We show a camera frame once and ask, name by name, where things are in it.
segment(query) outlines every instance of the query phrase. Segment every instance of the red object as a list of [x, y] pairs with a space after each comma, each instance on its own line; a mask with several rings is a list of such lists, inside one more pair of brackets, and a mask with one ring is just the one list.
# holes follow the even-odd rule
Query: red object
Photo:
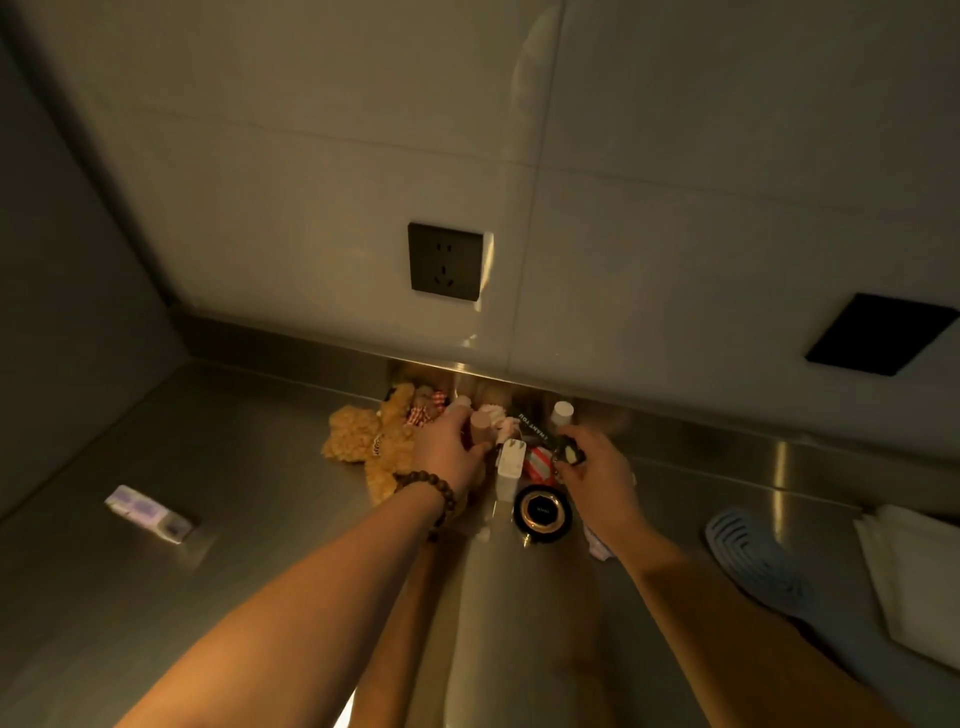
[[553, 470], [553, 453], [547, 448], [527, 448], [523, 471], [537, 485], [557, 485]]
[[433, 393], [433, 404], [437, 408], [437, 414], [442, 415], [446, 411], [446, 392], [438, 389]]
[[[446, 410], [446, 392], [440, 389], [434, 392], [433, 405], [437, 408], [437, 417], [440, 417]], [[426, 407], [411, 407], [410, 414], [407, 415], [407, 424], [413, 427], [423, 427], [429, 425], [435, 419], [430, 418]]]

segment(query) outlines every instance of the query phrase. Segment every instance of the white plug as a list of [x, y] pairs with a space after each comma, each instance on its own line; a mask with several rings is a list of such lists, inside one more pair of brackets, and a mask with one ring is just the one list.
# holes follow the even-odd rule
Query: white plug
[[516, 484], [523, 475], [523, 460], [527, 444], [522, 440], [507, 440], [496, 461], [496, 499], [514, 502]]

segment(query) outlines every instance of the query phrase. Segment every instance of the gold rim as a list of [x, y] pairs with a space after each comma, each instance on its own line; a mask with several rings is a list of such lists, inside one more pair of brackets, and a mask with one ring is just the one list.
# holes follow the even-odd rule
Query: gold rim
[[[542, 525], [530, 518], [530, 501], [535, 497], [545, 497], [557, 506], [557, 519], [554, 522], [548, 525]], [[531, 531], [537, 531], [537, 533], [555, 533], [559, 531], [566, 522], [566, 512], [564, 511], [564, 505], [560, 503], [560, 499], [552, 493], [545, 493], [544, 491], [528, 493], [523, 497], [523, 500], [520, 502], [520, 517], [523, 518], [523, 522], [526, 523]]]

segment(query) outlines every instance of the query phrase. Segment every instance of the wooden bead bracelet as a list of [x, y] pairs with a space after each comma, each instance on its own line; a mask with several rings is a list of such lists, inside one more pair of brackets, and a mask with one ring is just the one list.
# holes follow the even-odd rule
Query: wooden bead bracelet
[[434, 488], [437, 489], [437, 492], [444, 497], [444, 511], [440, 514], [440, 517], [437, 519], [437, 522], [433, 524], [434, 528], [440, 528], [446, 521], [448, 515], [452, 515], [454, 509], [457, 507], [457, 495], [453, 492], [453, 489], [450, 487], [450, 484], [443, 480], [441, 477], [434, 475], [433, 473], [428, 473], [427, 471], [413, 471], [403, 475], [396, 484], [395, 493], [399, 493], [408, 485], [413, 483], [429, 483]]

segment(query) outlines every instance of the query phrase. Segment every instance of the black outlet cover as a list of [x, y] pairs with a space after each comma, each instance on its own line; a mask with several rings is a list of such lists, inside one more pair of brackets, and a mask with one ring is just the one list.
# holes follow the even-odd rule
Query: black outlet cover
[[813, 345], [806, 360], [893, 376], [958, 315], [955, 308], [947, 306], [858, 293]]
[[464, 301], [480, 298], [483, 233], [410, 223], [410, 287]]

